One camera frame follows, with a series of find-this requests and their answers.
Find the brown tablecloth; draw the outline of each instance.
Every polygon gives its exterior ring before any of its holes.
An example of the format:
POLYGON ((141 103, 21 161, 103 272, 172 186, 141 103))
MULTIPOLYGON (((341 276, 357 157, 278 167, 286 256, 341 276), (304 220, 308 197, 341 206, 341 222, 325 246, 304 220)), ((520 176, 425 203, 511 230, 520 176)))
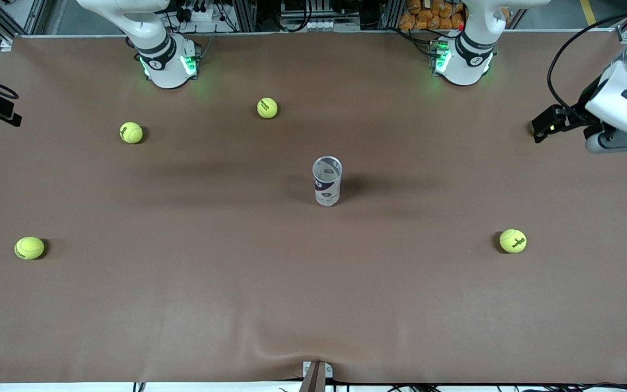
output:
MULTIPOLYGON (((627 382, 627 153, 526 127, 567 37, 505 34, 464 88, 398 35, 218 37, 171 91, 121 39, 15 40, 0 382, 284 379, 309 359, 348 382, 627 382), (149 138, 122 142, 125 121, 149 138), (344 166, 330 209, 326 154, 344 166), (523 253, 496 250, 507 228, 523 253), (14 255, 30 235, 43 260, 14 255)), ((562 96, 619 50, 575 43, 562 96)))

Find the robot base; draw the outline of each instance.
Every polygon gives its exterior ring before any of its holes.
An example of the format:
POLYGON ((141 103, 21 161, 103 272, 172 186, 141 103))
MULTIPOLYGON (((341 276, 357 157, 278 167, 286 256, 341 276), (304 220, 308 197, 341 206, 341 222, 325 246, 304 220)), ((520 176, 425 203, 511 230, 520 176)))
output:
POLYGON ((154 70, 144 62, 144 74, 162 89, 176 89, 190 79, 197 79, 202 48, 182 35, 172 34, 176 40, 176 55, 166 63, 162 70, 154 70))
POLYGON ((457 55, 456 38, 442 37, 430 42, 430 53, 436 54, 430 58, 430 69, 435 76, 442 76, 447 81, 458 86, 469 86, 480 80, 488 72, 493 55, 484 61, 485 65, 469 66, 466 60, 457 55))

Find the yellow tape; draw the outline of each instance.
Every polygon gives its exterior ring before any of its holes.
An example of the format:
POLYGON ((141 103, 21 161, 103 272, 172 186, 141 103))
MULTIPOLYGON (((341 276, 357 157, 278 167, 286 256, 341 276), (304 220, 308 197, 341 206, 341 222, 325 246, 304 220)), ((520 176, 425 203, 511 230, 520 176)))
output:
POLYGON ((589 3, 589 0, 580 0, 580 4, 582 5, 582 12, 585 13, 587 24, 593 25, 596 23, 597 18, 594 17, 594 11, 592 11, 592 5, 589 3))

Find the yellow-green tennis ball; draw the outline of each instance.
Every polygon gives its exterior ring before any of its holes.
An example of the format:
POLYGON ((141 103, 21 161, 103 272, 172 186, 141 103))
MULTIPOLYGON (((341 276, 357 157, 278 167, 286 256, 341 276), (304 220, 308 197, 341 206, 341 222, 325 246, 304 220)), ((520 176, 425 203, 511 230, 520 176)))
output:
POLYGON ((274 99, 261 99, 258 101, 258 114, 264 119, 271 119, 277 114, 277 102, 274 99))
POLYGON ((23 260, 37 259, 45 250, 45 244, 37 237, 23 237, 13 247, 17 256, 23 260))
POLYGON ((144 136, 142 127, 136 122, 125 122, 122 127, 120 127, 120 137, 127 143, 137 143, 142 140, 142 136, 144 136))
POLYGON ((509 253, 520 253, 527 247, 527 236, 517 229, 505 230, 500 235, 500 246, 509 253))

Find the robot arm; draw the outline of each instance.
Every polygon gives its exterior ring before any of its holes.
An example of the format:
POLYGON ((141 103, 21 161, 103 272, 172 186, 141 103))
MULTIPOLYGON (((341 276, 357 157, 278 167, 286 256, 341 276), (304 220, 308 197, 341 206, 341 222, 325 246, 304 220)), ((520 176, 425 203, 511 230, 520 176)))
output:
POLYGON ((199 54, 195 43, 169 34, 154 13, 168 7, 170 0, 77 0, 79 5, 110 20, 127 34, 144 73, 157 86, 173 89, 197 76, 199 54))
POLYGON ((549 134, 585 126, 585 147, 590 152, 627 151, 627 47, 582 92, 572 110, 554 105, 532 126, 537 143, 549 134))
POLYGON ((533 8, 550 0, 464 0, 468 20, 462 32, 440 38, 443 53, 433 60, 436 74, 460 86, 478 82, 493 58, 493 48, 505 30, 507 21, 500 8, 533 8))

